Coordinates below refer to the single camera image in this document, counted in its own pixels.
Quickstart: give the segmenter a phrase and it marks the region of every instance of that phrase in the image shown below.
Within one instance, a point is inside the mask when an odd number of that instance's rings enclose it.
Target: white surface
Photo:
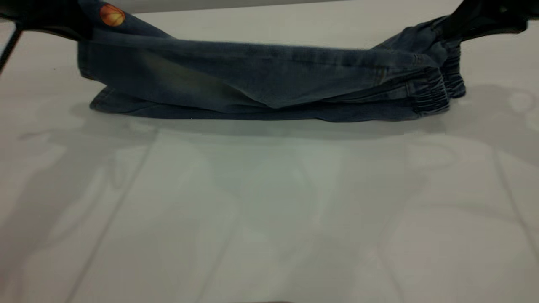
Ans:
[[[369,47],[458,2],[141,18]],[[538,302],[538,33],[464,44],[448,114],[352,124],[91,112],[75,43],[26,33],[0,81],[0,302]]]

